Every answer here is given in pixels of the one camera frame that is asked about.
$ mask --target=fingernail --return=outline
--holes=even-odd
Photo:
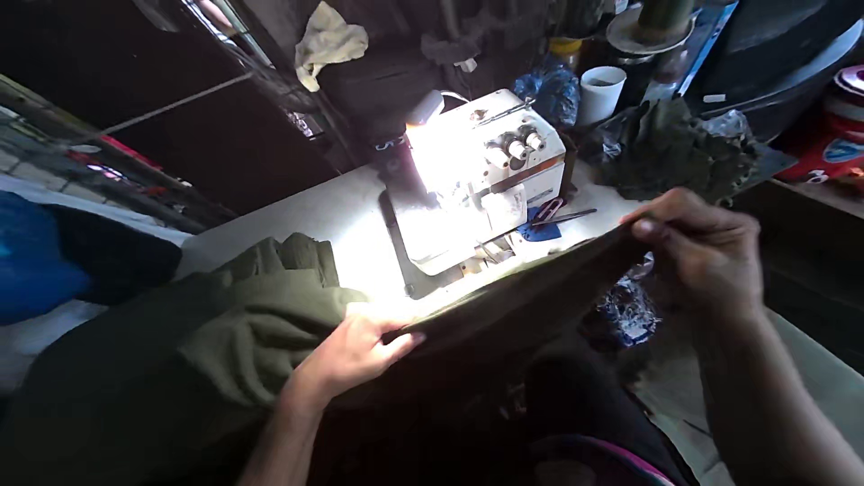
[[[636,229],[643,234],[654,233],[658,229],[658,224],[651,220],[639,220],[634,225]]]

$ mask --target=forearm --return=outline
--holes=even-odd
[[[699,326],[708,420],[738,484],[864,483],[864,466],[807,393],[764,310]]]
[[[289,383],[238,482],[239,486],[302,486],[324,405],[298,396]]]

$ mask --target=olive green fabric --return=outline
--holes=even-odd
[[[329,242],[296,233],[80,325],[36,359],[12,400],[0,425],[0,484],[115,486],[182,474],[202,450],[264,417],[265,408],[241,404],[272,401],[346,303],[365,300],[338,283]]]
[[[49,346],[0,425],[0,484],[176,479],[264,419],[266,407],[243,404],[269,403],[345,303],[361,298],[326,287],[335,281],[322,263],[327,249],[295,240],[262,241],[216,272],[112,308]],[[285,262],[315,260],[288,257],[289,247],[318,249],[317,268],[286,270]],[[644,253],[619,227],[487,285],[411,326],[428,335],[423,346],[333,405],[422,400],[518,371]]]

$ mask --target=dark green cloth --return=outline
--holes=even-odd
[[[338,282],[330,244],[296,233],[80,325],[36,359],[7,410],[0,484],[182,474],[210,444],[265,416],[240,403],[271,400],[345,304],[365,300],[324,286]],[[228,373],[236,380],[226,383]]]
[[[614,186],[625,199],[648,201],[685,187],[715,204],[756,173],[755,141],[733,121],[721,135],[693,117],[682,98],[643,103],[589,133],[579,157],[596,169],[598,183]]]
[[[429,336],[423,346],[333,406],[421,400],[518,371],[642,259],[646,248],[629,234],[619,227],[535,262],[413,325]],[[0,483],[137,485],[213,461],[211,446],[266,417],[238,402],[270,400],[359,297],[323,286],[327,265],[285,270],[300,261],[285,253],[265,240],[49,346],[0,426]]]

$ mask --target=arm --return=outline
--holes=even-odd
[[[670,264],[692,307],[708,421],[734,480],[864,484],[864,464],[807,393],[765,314],[756,220],[685,189],[624,220]]]
[[[346,319],[297,367],[279,395],[273,418],[264,429],[238,484],[306,484],[318,425],[329,401],[360,383],[380,376],[424,337],[399,336],[386,346],[383,333],[407,322],[374,317],[362,304],[349,304]]]

